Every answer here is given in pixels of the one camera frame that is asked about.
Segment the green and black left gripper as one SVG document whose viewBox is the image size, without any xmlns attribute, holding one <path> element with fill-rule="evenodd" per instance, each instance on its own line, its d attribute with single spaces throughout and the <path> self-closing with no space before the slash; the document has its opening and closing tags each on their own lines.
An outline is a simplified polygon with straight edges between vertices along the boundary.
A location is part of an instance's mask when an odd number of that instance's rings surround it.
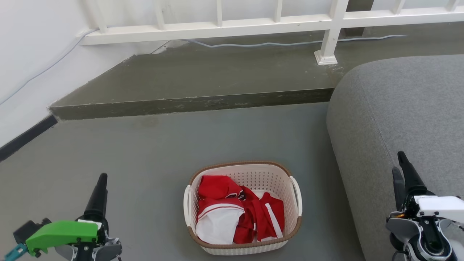
<svg viewBox="0 0 464 261">
<path fill-rule="evenodd" d="M 42 223 L 27 221 L 25 246 L 30 256 L 39 257 L 42 253 L 47 254 L 49 248 L 68 245 L 77 247 L 77 257 L 94 257 L 94 251 L 104 244 L 109 233 L 109 224 L 105 220 L 107 180 L 106 173 L 100 174 L 83 212 L 85 220 L 51 222 L 43 219 Z"/>
</svg>

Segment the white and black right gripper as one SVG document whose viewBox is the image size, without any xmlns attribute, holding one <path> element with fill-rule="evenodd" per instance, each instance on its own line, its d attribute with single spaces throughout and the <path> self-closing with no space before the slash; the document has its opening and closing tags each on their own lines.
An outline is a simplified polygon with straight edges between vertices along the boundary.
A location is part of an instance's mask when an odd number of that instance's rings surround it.
<svg viewBox="0 0 464 261">
<path fill-rule="evenodd" d="M 427 187 L 405 152 L 399 151 L 397 157 L 401 169 L 392 168 L 396 211 L 405 213 L 408 219 L 431 216 L 464 224 L 464 200 L 427 195 Z"/>
</svg>

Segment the white laundry basket brown rim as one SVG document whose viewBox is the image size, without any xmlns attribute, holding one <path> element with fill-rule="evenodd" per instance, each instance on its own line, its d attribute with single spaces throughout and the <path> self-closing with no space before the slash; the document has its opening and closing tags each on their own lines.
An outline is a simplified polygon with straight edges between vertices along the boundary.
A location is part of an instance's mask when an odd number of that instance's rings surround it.
<svg viewBox="0 0 464 261">
<path fill-rule="evenodd" d="M 209 244 L 196 234 L 199 210 L 198 187 L 204 175 L 228 176 L 239 186 L 252 190 L 258 197 L 269 192 L 284 203 L 285 231 L 283 238 L 248 244 Z M 303 215 L 303 200 L 299 185 L 292 174 L 275 162 L 233 162 L 205 167 L 193 175 L 183 196 L 185 223 L 192 239 L 207 253 L 215 256 L 243 256 L 273 251 L 283 247 L 299 230 Z"/>
</svg>

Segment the grey fabric sofa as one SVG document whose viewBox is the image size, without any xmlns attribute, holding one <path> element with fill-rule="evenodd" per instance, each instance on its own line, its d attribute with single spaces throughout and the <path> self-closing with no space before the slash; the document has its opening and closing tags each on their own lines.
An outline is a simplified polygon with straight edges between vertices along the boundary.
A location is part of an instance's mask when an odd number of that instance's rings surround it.
<svg viewBox="0 0 464 261">
<path fill-rule="evenodd" d="M 464 200 L 464 54 L 357 66 L 333 91 L 327 129 L 364 258 L 391 261 L 399 151 L 429 191 Z"/>
</svg>

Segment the black baseboard strip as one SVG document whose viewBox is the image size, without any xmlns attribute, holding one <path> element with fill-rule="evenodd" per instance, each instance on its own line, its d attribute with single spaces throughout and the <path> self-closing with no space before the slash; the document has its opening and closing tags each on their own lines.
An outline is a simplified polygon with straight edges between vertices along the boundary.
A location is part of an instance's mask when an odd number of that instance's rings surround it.
<svg viewBox="0 0 464 261">
<path fill-rule="evenodd" d="M 38 124 L 28 129 L 26 132 L 5 144 L 0 148 L 0 162 L 13 155 L 26 144 L 41 135 L 43 132 L 55 126 L 57 122 L 57 119 L 53 115 L 49 115 Z"/>
</svg>

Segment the red jersey white lining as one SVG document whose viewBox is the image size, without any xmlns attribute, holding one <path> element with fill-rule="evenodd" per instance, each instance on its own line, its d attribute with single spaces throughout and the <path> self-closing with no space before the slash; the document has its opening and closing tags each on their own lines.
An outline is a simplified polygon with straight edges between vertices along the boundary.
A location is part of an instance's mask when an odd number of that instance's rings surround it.
<svg viewBox="0 0 464 261">
<path fill-rule="evenodd" d="M 252 190 L 228 176 L 204 175 L 198 187 L 196 234 L 209 244 L 248 244 L 254 241 L 256 221 Z"/>
</svg>

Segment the red garment white side stripe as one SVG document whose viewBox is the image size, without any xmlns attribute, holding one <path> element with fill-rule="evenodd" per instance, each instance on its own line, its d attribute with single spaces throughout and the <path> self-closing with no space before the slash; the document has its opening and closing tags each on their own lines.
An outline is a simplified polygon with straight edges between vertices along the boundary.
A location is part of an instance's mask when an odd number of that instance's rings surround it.
<svg viewBox="0 0 464 261">
<path fill-rule="evenodd" d="M 269 192 L 258 197 L 252 190 L 242 186 L 239 200 L 243 213 L 237 224 L 233 243 L 248 244 L 283 238 L 285 231 L 285 211 L 282 200 L 272 197 Z"/>
</svg>

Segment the white railing fence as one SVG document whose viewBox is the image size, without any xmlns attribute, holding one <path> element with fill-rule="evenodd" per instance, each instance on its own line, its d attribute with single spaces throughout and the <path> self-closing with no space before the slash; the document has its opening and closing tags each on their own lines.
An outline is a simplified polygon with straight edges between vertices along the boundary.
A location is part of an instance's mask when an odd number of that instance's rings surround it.
<svg viewBox="0 0 464 261">
<path fill-rule="evenodd" d="M 91 16 L 97 29 L 80 40 L 83 46 L 187 40 L 199 38 L 235 37 L 247 35 L 324 31 L 322 46 L 314 52 L 320 66 L 335 65 L 335 48 L 339 34 L 345 28 L 369 28 L 389 25 L 414 25 L 464 21 L 464 5 L 460 0 L 447 0 L 443 7 L 406 9 L 406 0 L 396 0 L 392 9 L 348 12 L 348 0 L 332 0 L 327 14 L 283 16 L 283 0 L 276 0 L 272 18 L 224 20 L 222 0 L 215 0 L 214 22 L 166 24 L 160 0 L 153 0 L 156 23 L 154 25 L 107 25 L 98 0 L 90 0 Z"/>
</svg>

